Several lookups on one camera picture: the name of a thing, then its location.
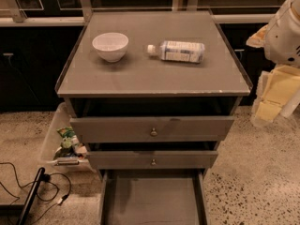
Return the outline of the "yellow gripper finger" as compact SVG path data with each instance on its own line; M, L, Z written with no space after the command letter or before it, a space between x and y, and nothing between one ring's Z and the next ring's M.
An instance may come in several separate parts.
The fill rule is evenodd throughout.
M260 28L256 33L247 39L246 44L252 48L263 48L265 42L265 33L267 25Z
M281 115L290 117L300 104L300 68L277 65L270 72L263 71L252 105L251 123L264 127Z

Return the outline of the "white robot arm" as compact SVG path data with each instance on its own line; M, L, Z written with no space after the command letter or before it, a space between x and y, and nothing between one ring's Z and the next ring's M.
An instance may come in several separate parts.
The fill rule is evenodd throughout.
M276 64L270 72L262 72L252 106L252 124L264 127L279 115L288 118L299 105L300 0L286 0L247 45L263 48L265 58Z

